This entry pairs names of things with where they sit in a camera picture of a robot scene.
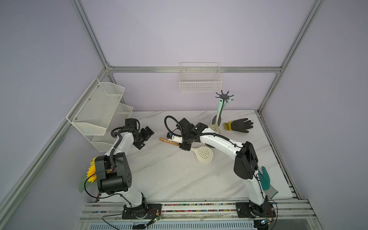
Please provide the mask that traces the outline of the cream skimmer mint handle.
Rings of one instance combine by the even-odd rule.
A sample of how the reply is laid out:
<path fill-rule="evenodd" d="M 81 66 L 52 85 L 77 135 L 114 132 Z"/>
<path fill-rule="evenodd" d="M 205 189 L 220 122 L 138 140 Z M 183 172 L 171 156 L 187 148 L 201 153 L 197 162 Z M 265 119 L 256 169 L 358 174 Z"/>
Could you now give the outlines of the cream skimmer mint handle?
<path fill-rule="evenodd" d="M 210 125 L 209 128 L 212 129 L 214 132 L 220 134 L 220 128 L 218 126 L 218 120 L 220 117 L 220 112 L 222 110 L 222 106 L 223 106 L 223 99 L 220 99 L 219 104 L 218 104 L 218 110 L 217 110 L 217 114 L 216 114 L 216 120 L 215 123 Z"/>

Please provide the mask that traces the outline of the white skimmer wooden handle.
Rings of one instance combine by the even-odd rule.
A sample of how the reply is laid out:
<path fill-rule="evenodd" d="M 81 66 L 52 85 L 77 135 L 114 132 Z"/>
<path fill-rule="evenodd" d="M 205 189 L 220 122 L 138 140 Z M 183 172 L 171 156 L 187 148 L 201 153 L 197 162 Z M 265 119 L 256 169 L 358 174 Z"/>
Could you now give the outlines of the white skimmer wooden handle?
<path fill-rule="evenodd" d="M 179 146 L 179 143 L 167 140 L 165 138 L 159 138 L 159 140 L 174 146 Z M 194 152 L 198 161 L 204 164 L 211 163 L 214 156 L 213 151 L 207 146 L 202 146 L 199 148 L 191 148 L 191 151 Z"/>

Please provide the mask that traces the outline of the grey skimmer mint handle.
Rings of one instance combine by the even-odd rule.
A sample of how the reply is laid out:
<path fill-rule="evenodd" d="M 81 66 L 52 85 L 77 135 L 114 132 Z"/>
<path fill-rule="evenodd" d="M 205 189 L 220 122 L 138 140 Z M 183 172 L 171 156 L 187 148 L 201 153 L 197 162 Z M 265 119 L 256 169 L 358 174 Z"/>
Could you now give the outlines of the grey skimmer mint handle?
<path fill-rule="evenodd" d="M 218 119 L 218 121 L 217 121 L 217 125 L 218 126 L 220 126 L 220 123 L 221 123 L 221 114 L 222 114 L 222 111 L 223 111 L 223 109 L 230 103 L 232 101 L 232 99 L 230 98 L 229 100 L 223 100 L 223 105 L 222 105 L 222 108 L 221 108 L 221 110 L 220 110 L 220 113 L 219 113 L 219 115 L 215 115 L 214 117 L 213 117 L 213 120 L 212 120 L 212 124 L 215 124 L 215 122 L 216 122 L 216 120 L 217 120 L 217 116 L 219 116 L 219 119 Z"/>

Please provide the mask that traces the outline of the dark grey utensil rack stand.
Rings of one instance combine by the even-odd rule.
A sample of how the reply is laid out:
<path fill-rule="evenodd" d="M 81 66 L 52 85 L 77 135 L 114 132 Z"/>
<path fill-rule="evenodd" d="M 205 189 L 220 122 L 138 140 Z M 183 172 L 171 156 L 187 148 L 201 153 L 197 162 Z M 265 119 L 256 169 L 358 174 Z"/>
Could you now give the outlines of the dark grey utensil rack stand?
<path fill-rule="evenodd" d="M 220 99 L 220 102 L 218 104 L 218 110 L 217 110 L 217 114 L 216 114 L 216 119 L 214 121 L 214 123 L 212 123 L 211 125 L 209 125 L 209 128 L 214 131 L 217 134 L 220 134 L 220 122 L 219 120 L 221 120 L 221 114 L 223 109 L 231 102 L 231 97 L 233 97 L 233 95 L 229 95 L 229 92 L 227 92 L 226 94 L 223 93 L 223 91 L 221 91 L 221 94 L 216 93 L 218 96 L 216 96 L 216 98 Z"/>

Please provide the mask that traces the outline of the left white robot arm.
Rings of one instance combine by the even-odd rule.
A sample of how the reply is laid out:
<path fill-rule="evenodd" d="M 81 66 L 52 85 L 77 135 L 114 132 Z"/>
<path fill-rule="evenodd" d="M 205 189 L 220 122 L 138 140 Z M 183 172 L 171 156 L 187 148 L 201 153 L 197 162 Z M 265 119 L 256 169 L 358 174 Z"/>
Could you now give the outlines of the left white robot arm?
<path fill-rule="evenodd" d="M 107 197 L 119 195 L 127 202 L 125 212 L 136 218 L 144 218 L 148 211 L 145 196 L 132 185 L 132 172 L 130 170 L 126 153 L 131 146 L 142 149 L 144 142 L 154 134 L 145 127 L 138 130 L 135 126 L 124 126 L 111 131 L 116 139 L 112 148 L 104 155 L 95 159 L 96 182 L 99 192 L 108 194 Z"/>

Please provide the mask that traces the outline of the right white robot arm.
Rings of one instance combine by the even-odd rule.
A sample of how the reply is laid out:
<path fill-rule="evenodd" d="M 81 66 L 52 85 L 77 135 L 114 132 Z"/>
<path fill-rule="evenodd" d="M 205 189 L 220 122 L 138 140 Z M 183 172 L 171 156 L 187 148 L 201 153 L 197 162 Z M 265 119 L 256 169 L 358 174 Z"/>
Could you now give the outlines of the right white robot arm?
<path fill-rule="evenodd" d="M 166 116 L 164 125 L 168 130 L 167 138 L 178 143 L 182 150 L 189 151 L 192 143 L 198 142 L 229 156 L 234 161 L 234 173 L 244 180 L 248 190 L 249 216 L 255 218 L 266 213 L 270 200 L 266 190 L 271 185 L 268 174 L 264 174 L 264 169 L 258 166 L 258 157 L 252 143 L 231 140 L 203 123 L 193 125 L 185 118 L 178 121 L 173 116 Z"/>

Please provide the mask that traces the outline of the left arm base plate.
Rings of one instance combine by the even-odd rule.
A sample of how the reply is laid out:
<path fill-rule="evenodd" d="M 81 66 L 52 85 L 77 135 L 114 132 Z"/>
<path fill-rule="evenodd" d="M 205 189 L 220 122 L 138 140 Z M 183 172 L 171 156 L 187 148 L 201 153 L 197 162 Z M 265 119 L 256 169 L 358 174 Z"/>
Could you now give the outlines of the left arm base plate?
<path fill-rule="evenodd" d="M 162 204 L 152 203 L 147 205 L 141 205 L 135 208 L 129 208 L 124 205 L 124 211 L 122 219 L 153 219 L 158 217 L 162 212 Z"/>

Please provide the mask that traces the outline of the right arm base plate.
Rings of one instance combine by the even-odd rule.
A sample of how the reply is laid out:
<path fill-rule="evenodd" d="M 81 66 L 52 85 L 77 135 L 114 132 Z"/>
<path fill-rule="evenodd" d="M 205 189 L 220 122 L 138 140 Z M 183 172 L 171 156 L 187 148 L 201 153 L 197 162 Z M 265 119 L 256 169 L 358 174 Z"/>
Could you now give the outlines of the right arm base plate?
<path fill-rule="evenodd" d="M 252 202 L 237 202 L 235 206 L 239 218 L 254 219 L 276 217 L 276 208 L 274 208 L 269 201 L 266 201 L 261 206 L 253 204 Z"/>

